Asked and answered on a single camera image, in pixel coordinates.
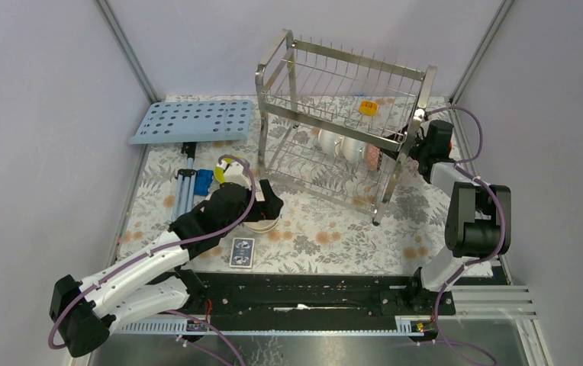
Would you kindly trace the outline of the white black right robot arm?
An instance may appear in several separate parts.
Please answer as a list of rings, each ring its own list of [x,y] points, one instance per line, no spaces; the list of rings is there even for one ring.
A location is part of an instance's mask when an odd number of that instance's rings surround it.
[[[424,181],[450,199],[445,246],[417,270],[417,286],[405,294],[408,309],[417,314],[431,309],[436,303],[434,292],[455,283],[467,268],[511,247],[511,190],[486,183],[452,159],[452,136],[451,123],[432,121],[409,154]]]

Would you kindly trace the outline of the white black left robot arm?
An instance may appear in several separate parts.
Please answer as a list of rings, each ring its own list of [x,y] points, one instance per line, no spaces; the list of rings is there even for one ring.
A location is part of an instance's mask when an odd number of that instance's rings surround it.
[[[167,310],[198,312],[205,302],[203,290],[171,270],[213,249],[241,223],[277,219],[283,206],[266,179],[255,190],[223,183],[144,249],[81,280],[70,274],[59,279],[50,304],[49,347],[78,358],[128,323]]]

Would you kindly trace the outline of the red floral patterned cup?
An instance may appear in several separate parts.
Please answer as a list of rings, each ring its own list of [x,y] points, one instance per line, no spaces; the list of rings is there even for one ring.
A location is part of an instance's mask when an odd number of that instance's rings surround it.
[[[368,144],[365,149],[365,163],[369,170],[378,172],[381,168],[383,153],[379,147]]]

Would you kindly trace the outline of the beige ceramic bowl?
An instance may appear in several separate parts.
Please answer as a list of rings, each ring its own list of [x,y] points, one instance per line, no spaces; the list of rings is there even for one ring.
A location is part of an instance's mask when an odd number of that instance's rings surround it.
[[[258,222],[245,222],[243,225],[254,233],[266,233],[276,227],[279,218],[274,220],[261,220]]]

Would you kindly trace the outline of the stainless steel dish rack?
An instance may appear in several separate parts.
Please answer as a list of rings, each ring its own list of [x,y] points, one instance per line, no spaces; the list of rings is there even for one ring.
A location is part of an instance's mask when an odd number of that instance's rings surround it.
[[[437,68],[402,65],[281,30],[256,67],[261,176],[368,214],[379,225],[407,164]],[[375,116],[359,113],[378,104]],[[326,155],[321,129],[379,147],[378,172]]]

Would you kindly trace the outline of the yellow-green plastic bowl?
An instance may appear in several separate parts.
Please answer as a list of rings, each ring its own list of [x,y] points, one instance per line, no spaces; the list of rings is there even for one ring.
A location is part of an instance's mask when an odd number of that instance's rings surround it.
[[[214,179],[219,183],[223,184],[226,182],[225,172],[230,168],[233,160],[231,158],[222,158],[219,163],[214,167]]]

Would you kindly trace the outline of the white ribbed bowl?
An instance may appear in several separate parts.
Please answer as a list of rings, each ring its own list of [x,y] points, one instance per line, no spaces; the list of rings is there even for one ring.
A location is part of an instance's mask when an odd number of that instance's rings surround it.
[[[367,143],[345,136],[340,144],[340,153],[351,165],[358,165],[365,155]]]
[[[322,151],[329,156],[338,157],[343,136],[329,130],[321,129],[318,134],[318,144]]]

